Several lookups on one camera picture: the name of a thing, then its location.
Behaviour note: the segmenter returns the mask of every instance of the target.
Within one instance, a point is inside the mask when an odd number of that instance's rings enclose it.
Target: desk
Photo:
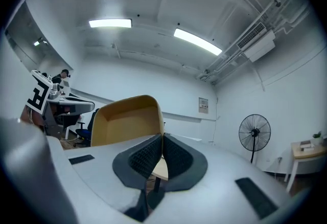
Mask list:
[[[155,209],[159,202],[164,197],[165,191],[160,187],[160,181],[168,180],[168,168],[164,158],[161,158],[155,168],[153,169],[152,175],[154,175],[155,183],[154,189],[151,190],[148,194],[148,204],[151,209]]]
[[[291,144],[294,162],[293,162],[291,177],[286,188],[287,192],[290,192],[292,188],[299,162],[307,162],[307,161],[320,159],[327,153],[327,147],[323,147],[322,145],[317,145],[314,147],[313,150],[310,151],[301,151],[300,143],[301,142],[294,142]],[[288,175],[289,174],[287,173],[285,176],[284,179],[285,182],[287,181]]]

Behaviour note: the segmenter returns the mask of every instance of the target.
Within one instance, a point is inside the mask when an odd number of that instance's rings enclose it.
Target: office chair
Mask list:
[[[90,147],[91,146],[91,136],[92,136],[92,127],[93,127],[93,121],[96,113],[98,112],[99,108],[96,109],[95,112],[93,112],[90,123],[87,126],[87,129],[83,129],[83,124],[84,122],[77,122],[81,124],[81,128],[76,129],[76,134],[79,136],[80,139],[83,141],[81,143],[74,143],[74,147],[76,145],[84,145],[85,147]]]
[[[165,133],[159,104],[142,95],[112,102],[95,116],[91,146],[102,146]]]

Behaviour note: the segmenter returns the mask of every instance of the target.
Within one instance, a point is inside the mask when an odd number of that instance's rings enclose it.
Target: ceiling light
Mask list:
[[[192,35],[189,32],[186,32],[186,31],[183,31],[180,29],[176,29],[174,36],[177,38],[184,39],[184,40],[186,40],[190,43],[193,43],[199,47],[202,47],[205,50],[208,50],[211,53],[214,53],[216,56],[218,56],[222,52],[221,49],[217,48],[216,46],[212,45],[211,43],[205,41],[202,38]]]
[[[89,21],[91,28],[98,27],[121,27],[121,28],[131,28],[131,19],[98,19]]]

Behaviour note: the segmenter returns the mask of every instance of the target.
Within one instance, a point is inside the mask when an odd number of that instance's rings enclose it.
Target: wooden tabletop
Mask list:
[[[313,150],[301,151],[300,142],[294,142],[291,144],[293,156],[296,160],[313,158],[315,156],[321,156],[327,154],[327,147],[322,145],[314,146]]]
[[[167,181],[168,180],[168,168],[164,158],[161,158],[160,161],[155,166],[152,175]]]

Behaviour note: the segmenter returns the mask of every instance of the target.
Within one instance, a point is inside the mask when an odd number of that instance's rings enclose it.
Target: wall sign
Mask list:
[[[199,98],[199,112],[208,114],[208,100]]]

